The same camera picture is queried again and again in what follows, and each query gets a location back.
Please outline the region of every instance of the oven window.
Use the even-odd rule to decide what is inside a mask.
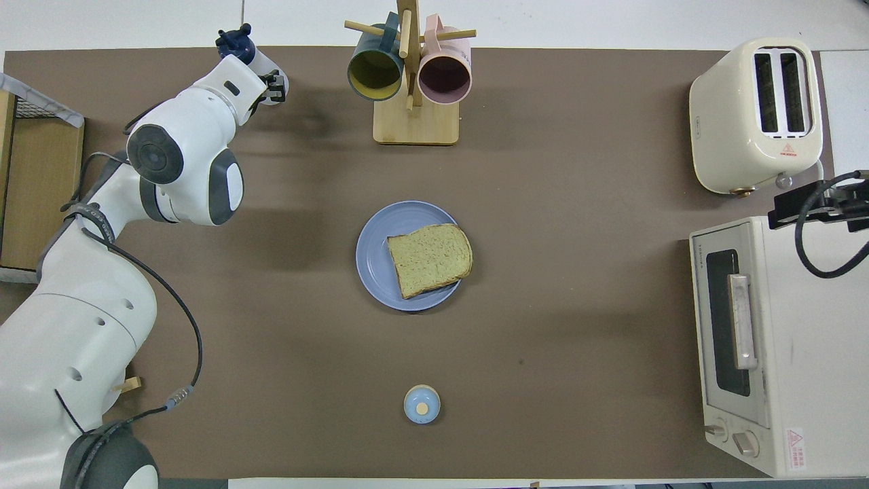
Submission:
[[[737,370],[734,360],[733,325],[727,275],[740,272],[736,250],[716,251],[706,255],[709,279],[709,309],[712,314],[712,340],[715,353],[715,377],[721,389],[746,396],[751,393],[748,370]]]

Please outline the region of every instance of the small blue container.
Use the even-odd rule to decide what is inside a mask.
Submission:
[[[415,385],[404,396],[404,414],[417,425],[426,425],[441,412],[441,397],[425,384]]]

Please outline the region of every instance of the warning label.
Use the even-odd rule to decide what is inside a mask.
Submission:
[[[785,144],[785,148],[779,154],[786,157],[795,157],[797,156],[797,151],[794,151],[790,144]]]
[[[802,428],[790,428],[785,432],[787,443],[787,468],[792,471],[806,469],[806,438]]]

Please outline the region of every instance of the mug handle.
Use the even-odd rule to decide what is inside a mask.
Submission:
[[[381,37],[380,50],[390,52],[395,45],[395,38],[398,36],[398,14],[389,12],[386,19],[386,26],[383,29],[383,37]]]
[[[428,54],[441,52],[441,43],[437,40],[437,33],[441,30],[443,30],[443,23],[440,15],[432,14],[426,17],[425,38]]]

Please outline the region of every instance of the pink mug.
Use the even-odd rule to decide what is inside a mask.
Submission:
[[[471,43],[467,39],[439,41],[440,32],[455,32],[455,27],[444,27],[441,16],[426,18],[426,43],[417,87],[422,95],[435,104],[455,104],[471,91]]]

